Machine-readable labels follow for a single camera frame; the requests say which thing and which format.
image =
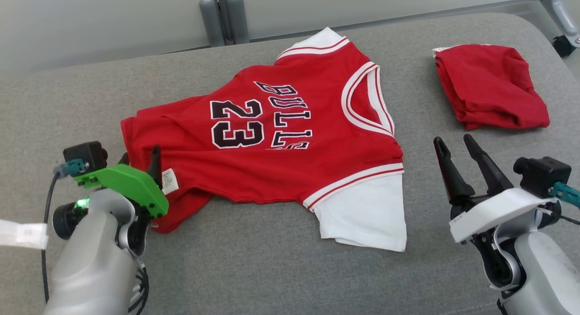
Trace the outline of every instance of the jersey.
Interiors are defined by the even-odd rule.
[[[121,123],[131,165],[155,145],[179,189],[157,219],[169,232],[212,194],[259,204],[297,201],[321,236],[404,251],[402,150],[379,66],[329,28],[273,65],[240,71],[219,90],[141,110]]]

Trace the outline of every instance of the cable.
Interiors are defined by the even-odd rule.
[[[141,296],[139,296],[139,299],[137,299],[137,301],[135,301],[135,303],[133,303],[131,307],[129,307],[129,313],[134,309],[136,309],[137,306],[139,306],[139,304],[141,304],[141,307],[139,307],[139,310],[137,311],[137,315],[139,315],[143,311],[143,308],[145,308],[145,304],[147,303],[147,297],[149,297],[149,275],[147,274],[147,270],[145,268],[143,268],[142,270],[137,269],[137,271],[139,272],[140,276],[136,277],[142,278],[141,290],[139,291],[143,291],[143,293],[141,294]]]
[[[139,299],[139,297],[141,297],[141,294],[139,294],[139,286],[135,286],[135,288],[133,288],[133,292],[135,292],[135,294],[131,297],[131,299],[129,299],[129,303],[134,303],[137,301],[137,299]]]
[[[566,220],[566,221],[568,221],[570,223],[577,224],[578,226],[580,226],[580,221],[578,221],[578,220],[574,220],[573,218],[568,218],[567,216],[563,216],[561,214],[554,214],[554,215],[557,218],[561,218],[562,220]]]
[[[50,211],[50,201],[52,200],[52,192],[54,191],[54,186],[56,181],[62,176],[61,172],[54,173],[52,181],[50,182],[50,187],[48,189],[48,195],[46,196],[46,205],[44,207],[44,224],[48,225],[48,213]],[[44,301],[48,303],[48,275],[46,274],[46,250],[42,249],[40,252],[40,262],[42,265],[42,285],[44,286]]]

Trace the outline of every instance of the red stripe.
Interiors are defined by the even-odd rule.
[[[389,121],[389,125],[391,127],[391,134],[393,135],[393,123],[391,122],[391,117],[389,117],[389,113],[385,109],[385,103],[381,101],[381,92],[379,91],[379,72],[375,72],[375,89],[377,90],[377,97],[379,98],[379,104],[381,105],[381,109],[387,116],[387,120]]]
[[[368,178],[368,177],[377,176],[377,175],[383,174],[383,173],[397,172],[397,171],[403,171],[403,170],[404,170],[403,168],[394,169],[394,170],[386,170],[386,171],[382,171],[382,172],[371,173],[371,174],[368,174],[368,175],[366,175],[364,177],[360,177],[360,178],[353,179],[353,180],[349,181],[348,183],[345,183],[344,185],[340,185],[340,186],[336,187],[333,190],[327,191],[324,195],[322,195],[321,197],[318,197],[315,201],[313,201],[312,204],[310,204],[310,206],[308,206],[308,209],[311,209],[312,206],[314,206],[314,204],[316,204],[319,200],[321,200],[322,198],[324,198],[325,196],[327,196],[329,193],[332,193],[333,191],[336,191],[337,189],[341,189],[342,187],[344,187],[346,185],[350,185],[351,183],[354,183],[355,181],[359,181],[360,179],[365,179],[365,178]]]
[[[367,75],[367,71],[368,71],[369,69],[371,69],[372,67],[377,67],[377,65],[373,64],[373,65],[369,66],[367,69],[365,69],[365,70],[364,70],[364,71],[363,71],[363,72],[362,72],[362,73],[361,73],[361,74],[360,74],[360,75],[357,77],[357,80],[355,80],[354,82],[355,82],[355,83],[356,83],[356,82],[358,82],[358,80],[360,79],[360,77],[361,77],[361,76],[366,76],[366,75]],[[351,87],[348,89],[348,93],[347,93],[347,95],[346,95],[346,96],[347,96],[347,98],[348,98],[348,100],[347,100],[347,104],[348,104],[348,106],[350,106],[350,98],[352,97],[352,96],[350,95],[350,91],[351,91],[353,88],[355,88],[355,86],[354,86],[354,85],[352,85],[352,86],[351,86]],[[370,120],[368,120],[368,119],[365,119],[365,118],[364,118],[364,117],[362,117],[362,116],[355,115],[355,114],[354,114],[354,112],[351,112],[351,111],[350,111],[350,109],[348,109],[348,108],[346,108],[346,109],[348,110],[348,113],[350,113],[350,115],[352,115],[353,117],[357,118],[359,121],[361,121],[361,122],[364,122],[364,123],[366,123],[367,125],[369,125],[369,126],[371,126],[371,127],[375,127],[375,128],[377,128],[377,129],[381,129],[381,130],[383,130],[383,131],[386,131],[386,129],[385,129],[385,128],[383,128],[383,127],[381,127],[381,126],[379,126],[379,125],[375,125],[374,123],[369,123],[369,121],[370,121]]]
[[[293,48],[289,48],[288,50],[280,53],[280,55],[283,55],[284,53],[286,53],[288,51],[302,50],[302,49],[305,49],[305,48],[312,48],[312,49],[315,49],[315,50],[325,50],[325,49],[328,49],[328,48],[333,48],[333,47],[337,46],[338,44],[344,42],[345,40],[346,40],[346,38],[343,38],[342,40],[340,40],[339,42],[337,42],[333,46],[329,46],[329,47],[293,47]]]

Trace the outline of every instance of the gray couch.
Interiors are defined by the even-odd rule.
[[[453,242],[433,137],[452,150],[476,191],[485,183],[470,159],[441,88],[431,49],[464,43],[512,46],[530,63],[549,109],[547,129],[486,127],[472,135],[508,177],[519,156],[552,156],[574,168],[580,186],[580,85],[532,24],[478,14],[342,32],[381,65],[381,85],[404,151],[407,249],[395,253],[319,238],[316,217],[296,203],[234,204],[215,197],[169,235],[149,235],[151,293],[143,314],[498,315],[475,247]],[[97,63],[1,79],[0,218],[42,220],[52,168],[62,150],[90,140],[124,152],[119,123],[137,109],[208,94],[240,69],[271,64],[301,38]],[[72,179],[57,183],[53,209],[85,197]],[[564,207],[578,218],[578,210]],[[50,233],[48,270],[65,242]],[[544,230],[580,266],[578,228]],[[40,252],[0,247],[0,313],[39,314]]]

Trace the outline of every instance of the gray metal leg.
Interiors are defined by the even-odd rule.
[[[230,19],[228,18],[228,5],[226,0],[218,0],[219,1],[219,11],[220,15],[222,16],[222,24],[223,24],[223,32],[226,35],[226,40],[233,41],[232,38],[232,26],[230,25]]]
[[[226,0],[234,44],[249,43],[244,0]]]
[[[578,26],[564,7],[565,0],[542,0],[542,5],[558,25],[562,33],[568,38],[572,46],[580,48],[580,32]]]
[[[209,46],[221,47],[226,45],[223,39],[218,3],[215,0],[200,0],[199,9],[203,17],[203,24],[205,24],[205,32],[208,34]]]

